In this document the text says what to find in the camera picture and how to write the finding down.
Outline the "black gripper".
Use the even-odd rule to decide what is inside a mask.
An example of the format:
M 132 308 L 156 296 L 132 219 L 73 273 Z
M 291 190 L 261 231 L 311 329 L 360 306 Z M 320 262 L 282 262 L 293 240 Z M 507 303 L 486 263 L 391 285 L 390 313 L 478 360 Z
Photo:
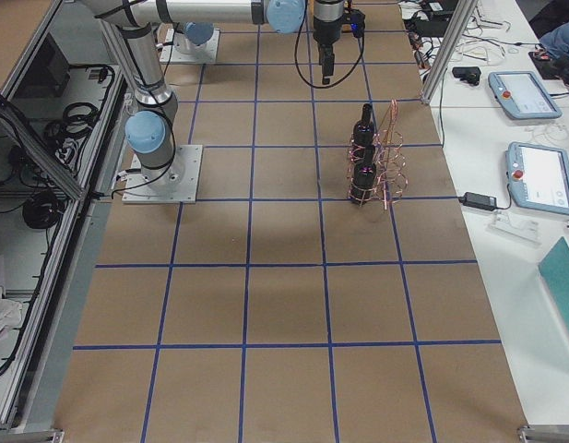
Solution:
M 363 13 L 354 8 L 351 1 L 314 1 L 313 37 L 318 43 L 323 86 L 328 86 L 334 75 L 335 54 L 332 45 L 339 40 L 345 25 L 350 27 L 355 38 L 363 37 Z

